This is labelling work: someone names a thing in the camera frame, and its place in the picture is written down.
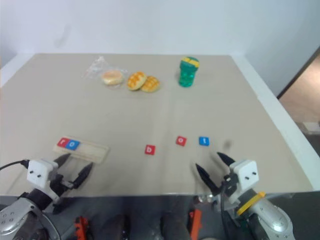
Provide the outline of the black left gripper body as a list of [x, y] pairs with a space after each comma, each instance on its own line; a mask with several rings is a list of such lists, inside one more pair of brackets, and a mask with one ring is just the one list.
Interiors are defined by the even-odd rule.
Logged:
[[74, 184], [64, 180], [64, 176], [59, 173], [57, 173], [53, 180], [50, 181], [49, 186], [58, 197], [61, 197], [65, 192], [74, 188]]

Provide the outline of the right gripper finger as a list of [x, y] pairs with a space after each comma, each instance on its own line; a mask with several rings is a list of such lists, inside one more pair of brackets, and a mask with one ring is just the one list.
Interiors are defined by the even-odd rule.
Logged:
[[223, 161], [223, 163], [226, 164], [228, 167], [235, 162], [231, 157], [229, 157], [228, 155], [222, 152], [217, 152], [217, 154], [220, 157], [220, 159]]
[[217, 196], [218, 194], [220, 194], [221, 189], [211, 180], [210, 175], [207, 173], [207, 171], [197, 163], [195, 164], [195, 166], [201, 180], [209, 188], [212, 195]]

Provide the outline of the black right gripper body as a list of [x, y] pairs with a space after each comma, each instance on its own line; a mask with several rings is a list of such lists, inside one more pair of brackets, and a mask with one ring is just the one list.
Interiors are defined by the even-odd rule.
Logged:
[[238, 176], [235, 173], [225, 175], [220, 187], [218, 188], [217, 194], [221, 194], [224, 189], [224, 194], [227, 197], [230, 197], [237, 190], [238, 182]]

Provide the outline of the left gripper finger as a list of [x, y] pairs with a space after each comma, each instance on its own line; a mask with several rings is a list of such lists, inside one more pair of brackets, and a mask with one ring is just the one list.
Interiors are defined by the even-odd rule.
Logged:
[[54, 168], [55, 169], [59, 169], [62, 165], [64, 165], [66, 163], [66, 161], [69, 159], [69, 157], [71, 156], [70, 153], [66, 153], [63, 155], [60, 155], [58, 158], [56, 158], [53, 162], [54, 162]]
[[94, 163], [91, 162], [90, 164], [86, 165], [79, 173], [78, 173], [78, 177], [72, 182], [72, 188], [73, 189], [78, 189], [81, 184], [87, 179], [87, 177], [89, 176], [92, 167], [93, 167]]

